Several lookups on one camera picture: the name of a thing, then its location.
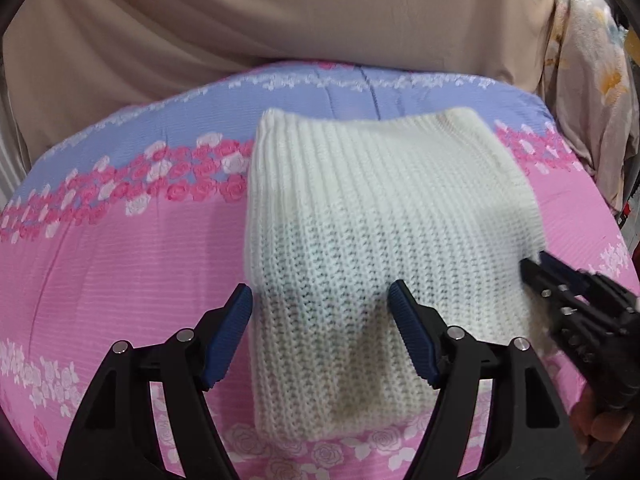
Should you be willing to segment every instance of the bed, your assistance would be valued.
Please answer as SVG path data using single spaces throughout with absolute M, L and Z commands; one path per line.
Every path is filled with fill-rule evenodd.
M 21 1 L 2 0 L 3 27 Z M 620 4 L 637 29 L 638 4 Z M 540 204 L 549 250 L 639 294 L 607 205 L 532 94 L 478 76 L 334 63 L 232 76 L 121 110 L 56 145 L 0 216 L 0 407 L 9 423 L 0 421 L 0 439 L 15 450 L 7 453 L 14 478 L 55 476 L 82 393 L 115 340 L 164 340 L 242 281 L 246 170 L 266 108 L 384 120 L 453 106 L 476 110 L 513 154 Z M 207 398 L 241 478 L 402 478 L 428 414 L 350 439 L 274 446 L 252 426 L 248 359 L 244 341 Z M 547 366 L 569 409 L 583 380 L 560 354 Z M 159 387 L 152 397 L 165 463 L 179 473 Z M 481 397 L 465 471 L 478 461 L 488 406 Z

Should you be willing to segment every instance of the beige curtain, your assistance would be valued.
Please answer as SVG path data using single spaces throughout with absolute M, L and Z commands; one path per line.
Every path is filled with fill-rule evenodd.
M 31 160 L 126 105 L 273 59 L 490 76 L 535 91 L 554 0 L 27 0 L 4 37 Z

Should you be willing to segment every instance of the knitted sweater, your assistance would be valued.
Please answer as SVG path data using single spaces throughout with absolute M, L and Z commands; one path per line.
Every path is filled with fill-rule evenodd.
M 268 110 L 245 241 L 258 431 L 334 438 L 433 406 L 386 307 L 397 279 L 476 339 L 538 344 L 544 319 L 518 262 L 543 248 L 525 176 L 474 111 L 341 122 Z

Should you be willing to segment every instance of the finger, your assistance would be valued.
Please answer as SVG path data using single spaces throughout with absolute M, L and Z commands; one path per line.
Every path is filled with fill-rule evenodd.
M 629 412 L 601 413 L 593 419 L 591 436 L 601 442 L 618 442 L 625 434 L 634 416 Z
M 576 425 L 584 434 L 591 433 L 591 426 L 593 425 L 593 419 L 596 417 L 596 401 L 590 388 L 585 388 L 582 391 L 582 396 L 578 403 L 572 408 L 570 413 L 570 420 L 573 425 Z

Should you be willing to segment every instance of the wrinkled fabric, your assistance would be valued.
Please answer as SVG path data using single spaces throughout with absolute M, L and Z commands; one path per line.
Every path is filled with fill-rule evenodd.
M 638 153 L 638 97 L 624 42 L 604 0 L 556 0 L 542 94 L 612 211 L 623 206 L 625 161 Z
M 3 38 L 32 160 L 128 105 L 279 59 L 488 76 L 535 91 L 554 0 L 26 0 Z

